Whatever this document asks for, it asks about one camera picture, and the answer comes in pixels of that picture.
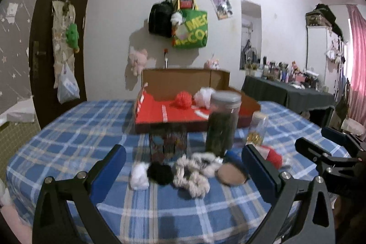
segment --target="blue plaid tablecloth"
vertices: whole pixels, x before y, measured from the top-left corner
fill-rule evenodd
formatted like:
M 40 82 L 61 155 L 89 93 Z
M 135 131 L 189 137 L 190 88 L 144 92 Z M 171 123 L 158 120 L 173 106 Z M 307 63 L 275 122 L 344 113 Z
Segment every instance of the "blue plaid tablecloth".
M 334 156 L 347 152 L 324 139 L 318 126 L 273 102 L 260 102 L 269 115 L 264 139 L 279 154 L 292 159 L 289 172 L 311 180 L 315 165 L 295 151 L 294 143 L 306 137 Z M 149 161 L 149 138 L 133 134 L 133 102 L 85 102 L 50 123 L 13 156 L 7 181 L 19 215 L 32 224 L 37 198 L 47 176 L 68 179 L 88 171 L 115 145 L 126 148 L 127 161 L 98 209 L 122 243 L 245 243 L 266 216 L 270 205 L 251 180 L 226 187 L 215 178 L 204 199 L 191 199 L 182 189 L 151 183 L 148 190 L 129 189 L 134 162 Z M 235 133 L 234 150 L 240 154 L 248 129 Z M 187 154 L 204 151 L 206 133 L 189 133 Z M 91 243 L 77 214 L 70 210 L 82 238 Z

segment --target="green plush toy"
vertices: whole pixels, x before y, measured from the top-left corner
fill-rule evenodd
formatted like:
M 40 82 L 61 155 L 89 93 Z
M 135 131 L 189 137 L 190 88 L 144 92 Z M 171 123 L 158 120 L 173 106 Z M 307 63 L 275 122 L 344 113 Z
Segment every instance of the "green plush toy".
M 78 26 L 75 23 L 71 23 L 66 31 L 66 42 L 70 46 L 70 48 L 74 49 L 75 53 L 79 53 L 80 50 L 78 47 L 78 39 Z

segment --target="table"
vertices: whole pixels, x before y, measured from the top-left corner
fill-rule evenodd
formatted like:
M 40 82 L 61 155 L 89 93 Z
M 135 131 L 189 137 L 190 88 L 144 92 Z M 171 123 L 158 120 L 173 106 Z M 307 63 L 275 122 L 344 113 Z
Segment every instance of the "table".
M 332 94 L 312 88 L 296 89 L 284 82 L 246 76 L 242 91 L 255 100 L 275 102 L 298 114 L 310 111 L 310 121 L 320 127 L 329 124 L 334 110 Z
M 300 115 L 273 102 L 260 102 L 268 115 L 264 144 L 292 160 L 287 171 L 296 179 L 312 180 L 315 164 L 297 153 L 295 141 L 305 137 L 333 156 L 347 154 L 321 136 L 320 129 Z M 97 208 L 122 243 L 246 243 L 266 216 L 270 205 L 263 201 L 252 180 L 227 187 L 210 178 L 204 198 L 192 199 L 184 189 L 150 183 L 143 191 L 129 187 L 129 174 L 136 162 L 151 158 L 148 134 L 133 133 L 133 101 L 83 102 L 51 122 L 24 145 L 8 162 L 7 182 L 14 204 L 24 220 L 33 223 L 38 195 L 47 176 L 69 179 L 89 171 L 115 144 L 125 147 L 127 159 L 106 199 Z M 233 150 L 241 154 L 248 128 L 235 132 Z M 206 133 L 189 133 L 187 154 L 205 150 Z M 77 213 L 68 203 L 71 216 L 86 243 L 91 243 Z M 283 226 L 287 230 L 291 217 Z

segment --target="doorway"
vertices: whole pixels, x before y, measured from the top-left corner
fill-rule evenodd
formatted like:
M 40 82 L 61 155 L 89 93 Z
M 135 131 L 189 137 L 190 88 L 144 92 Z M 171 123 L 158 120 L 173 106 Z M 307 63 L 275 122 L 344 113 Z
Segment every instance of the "doorway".
M 260 63 L 262 50 L 262 10 L 261 6 L 242 0 L 242 44 L 240 69 L 247 64 Z
M 34 107 L 41 128 L 66 111 L 86 101 L 83 61 L 83 37 L 87 0 L 68 0 L 76 11 L 79 53 L 75 53 L 75 78 L 80 89 L 80 99 L 60 104 L 54 89 L 54 49 L 52 38 L 53 0 L 37 0 L 34 7 L 29 37 L 30 83 Z

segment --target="black yarn ball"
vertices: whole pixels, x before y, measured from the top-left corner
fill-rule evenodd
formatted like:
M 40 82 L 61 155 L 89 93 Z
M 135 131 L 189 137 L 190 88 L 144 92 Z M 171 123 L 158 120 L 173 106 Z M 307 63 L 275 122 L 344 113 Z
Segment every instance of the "black yarn ball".
M 148 168 L 148 177 L 159 185 L 168 185 L 173 182 L 174 175 L 169 165 L 162 165 L 154 161 Z

